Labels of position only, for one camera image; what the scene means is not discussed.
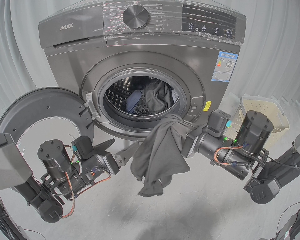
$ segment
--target black cloth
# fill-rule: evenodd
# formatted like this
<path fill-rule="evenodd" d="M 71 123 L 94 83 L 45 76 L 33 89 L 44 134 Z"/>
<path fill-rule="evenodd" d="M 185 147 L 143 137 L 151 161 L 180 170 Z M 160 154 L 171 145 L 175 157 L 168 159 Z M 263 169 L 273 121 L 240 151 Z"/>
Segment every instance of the black cloth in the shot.
<path fill-rule="evenodd" d="M 180 116 L 167 115 L 134 153 L 131 172 L 138 181 L 145 177 L 144 187 L 138 195 L 144 197 L 162 195 L 163 188 L 170 184 L 173 174 L 190 170 L 180 154 L 182 136 L 171 127 L 176 122 L 185 125 Z"/>
<path fill-rule="evenodd" d="M 141 99 L 135 106 L 135 111 L 142 116 L 153 115 L 167 110 L 172 105 L 173 98 L 168 84 L 156 80 L 145 87 Z"/>

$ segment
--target button icon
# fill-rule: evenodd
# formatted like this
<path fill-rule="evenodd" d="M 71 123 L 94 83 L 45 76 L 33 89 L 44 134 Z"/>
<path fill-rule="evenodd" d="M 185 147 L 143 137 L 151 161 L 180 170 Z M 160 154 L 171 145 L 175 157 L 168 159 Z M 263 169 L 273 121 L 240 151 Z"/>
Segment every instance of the button icon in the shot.
<path fill-rule="evenodd" d="M 231 36 L 232 35 L 232 31 L 230 29 L 227 29 L 226 32 L 225 32 L 225 34 L 227 36 Z"/>

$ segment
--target rotary knob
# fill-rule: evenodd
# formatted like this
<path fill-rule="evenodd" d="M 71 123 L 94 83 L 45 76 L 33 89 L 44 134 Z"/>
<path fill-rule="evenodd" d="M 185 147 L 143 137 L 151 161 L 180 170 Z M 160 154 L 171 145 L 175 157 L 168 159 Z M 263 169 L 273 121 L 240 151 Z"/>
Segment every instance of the rotary knob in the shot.
<path fill-rule="evenodd" d="M 130 28 L 141 28 L 148 22 L 148 11 L 140 6 L 133 5 L 123 13 L 123 21 Z"/>

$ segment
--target white plastic basket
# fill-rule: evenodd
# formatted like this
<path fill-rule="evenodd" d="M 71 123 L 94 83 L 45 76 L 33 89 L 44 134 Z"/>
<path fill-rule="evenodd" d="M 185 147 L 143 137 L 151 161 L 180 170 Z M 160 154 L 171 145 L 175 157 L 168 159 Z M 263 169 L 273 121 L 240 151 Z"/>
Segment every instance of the white plastic basket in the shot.
<path fill-rule="evenodd" d="M 237 132 L 244 120 L 244 116 L 249 110 L 263 113 L 274 125 L 274 130 L 264 145 L 264 148 L 267 150 L 269 150 L 269 148 L 274 145 L 274 143 L 276 143 L 287 130 L 290 129 L 289 121 L 287 120 L 282 107 L 276 100 L 264 97 L 243 96 L 240 100 L 238 110 L 234 117 L 231 118 L 233 126 L 226 130 L 225 136 L 232 139 L 236 138 Z"/>

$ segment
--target blue clothing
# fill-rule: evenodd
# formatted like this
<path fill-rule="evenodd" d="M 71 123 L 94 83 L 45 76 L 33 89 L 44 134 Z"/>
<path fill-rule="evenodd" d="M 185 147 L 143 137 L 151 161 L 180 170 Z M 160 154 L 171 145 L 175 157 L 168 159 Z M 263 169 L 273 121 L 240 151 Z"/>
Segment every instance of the blue clothing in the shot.
<path fill-rule="evenodd" d="M 126 100 L 126 112 L 135 113 L 135 105 L 138 103 L 143 92 L 141 90 L 133 91 L 132 94 Z"/>

